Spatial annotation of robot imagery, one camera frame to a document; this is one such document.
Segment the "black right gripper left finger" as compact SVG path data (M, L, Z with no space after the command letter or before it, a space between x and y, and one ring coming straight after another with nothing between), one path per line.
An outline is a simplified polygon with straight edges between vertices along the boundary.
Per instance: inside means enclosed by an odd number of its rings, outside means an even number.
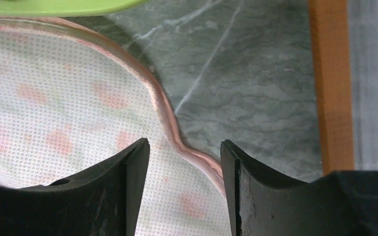
M132 236L149 164L141 138L48 186L0 186L0 236Z

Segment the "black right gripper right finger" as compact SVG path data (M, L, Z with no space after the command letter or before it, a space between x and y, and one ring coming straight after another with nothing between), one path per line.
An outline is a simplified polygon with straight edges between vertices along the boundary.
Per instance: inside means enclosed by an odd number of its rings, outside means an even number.
M378 171L334 171L307 183L220 147L234 236L378 236Z

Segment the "peach floral mesh laundry bag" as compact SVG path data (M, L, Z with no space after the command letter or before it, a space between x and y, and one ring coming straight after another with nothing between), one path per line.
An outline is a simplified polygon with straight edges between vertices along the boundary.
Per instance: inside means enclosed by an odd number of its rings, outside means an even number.
M147 138L138 236L231 234L221 166L185 146L159 82L60 18L0 16L0 185L49 184Z

